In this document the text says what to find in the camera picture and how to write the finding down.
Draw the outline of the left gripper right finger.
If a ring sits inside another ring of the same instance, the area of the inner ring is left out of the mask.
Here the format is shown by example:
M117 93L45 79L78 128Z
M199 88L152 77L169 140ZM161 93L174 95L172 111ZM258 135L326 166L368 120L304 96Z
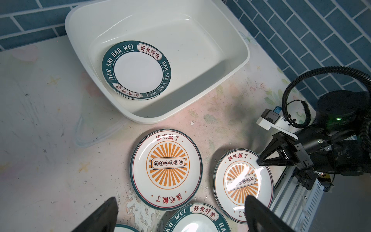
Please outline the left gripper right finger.
M246 197L244 214L250 232L294 232L254 196Z

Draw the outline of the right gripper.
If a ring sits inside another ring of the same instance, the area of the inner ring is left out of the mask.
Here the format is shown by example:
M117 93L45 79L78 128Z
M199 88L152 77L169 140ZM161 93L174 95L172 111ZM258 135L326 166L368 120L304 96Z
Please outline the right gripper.
M260 166L295 166L300 170L356 171L357 142L348 140L353 130L327 131L308 127L293 138L283 132L273 139L260 154Z

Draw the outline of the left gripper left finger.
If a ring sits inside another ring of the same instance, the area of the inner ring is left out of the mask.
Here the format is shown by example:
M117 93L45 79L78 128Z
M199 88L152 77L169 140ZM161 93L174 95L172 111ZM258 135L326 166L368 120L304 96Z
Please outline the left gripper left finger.
M111 197L72 231L113 232L117 224L117 216L117 200Z

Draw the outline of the orange sunburst plate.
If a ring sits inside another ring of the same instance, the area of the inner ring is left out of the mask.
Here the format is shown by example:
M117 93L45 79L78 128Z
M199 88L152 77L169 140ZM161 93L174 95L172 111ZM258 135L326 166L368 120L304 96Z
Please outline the orange sunburst plate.
M257 198L270 207L274 182L270 169L258 165L258 154L248 149L227 152L216 165L213 176L214 197L223 213L239 224L246 224L245 200Z
M130 180L137 196L149 207L172 211L196 194L203 161L193 140L175 129L156 130L135 147Z

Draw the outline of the green rim plate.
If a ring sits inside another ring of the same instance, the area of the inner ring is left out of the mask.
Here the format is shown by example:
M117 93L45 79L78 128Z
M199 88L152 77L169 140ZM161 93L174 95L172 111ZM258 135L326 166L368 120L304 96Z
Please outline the green rim plate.
M188 204L179 209L164 227L165 232L230 232L224 216L205 203Z
M111 46L103 56L101 70L109 87L135 97L162 93L172 77L165 55L140 41L123 41Z

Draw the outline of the green red ring plate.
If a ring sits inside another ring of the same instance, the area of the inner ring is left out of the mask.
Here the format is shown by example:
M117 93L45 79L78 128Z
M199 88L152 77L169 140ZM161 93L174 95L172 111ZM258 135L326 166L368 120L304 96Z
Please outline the green red ring plate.
M130 99L130 100L135 100L135 101L146 101L146 100L150 100L150 99L156 98L156 97L161 95L161 93L156 93L156 94L154 94L150 97L135 97L134 95L129 96L126 93L123 93L123 92L117 90L116 88L112 88L112 90L121 97L124 97L126 99Z

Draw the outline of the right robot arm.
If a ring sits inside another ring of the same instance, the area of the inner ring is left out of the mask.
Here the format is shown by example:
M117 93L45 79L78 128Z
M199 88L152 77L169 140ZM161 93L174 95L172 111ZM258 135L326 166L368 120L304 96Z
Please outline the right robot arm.
M343 74L366 91L336 90L321 96L316 117L306 101L301 105L305 121L298 123L288 112L291 91L305 79L320 74ZM297 129L294 134L279 130L258 158L261 166L295 166L299 170L343 176L371 171L371 78L350 67L330 66L307 71L294 79L282 96L284 121Z

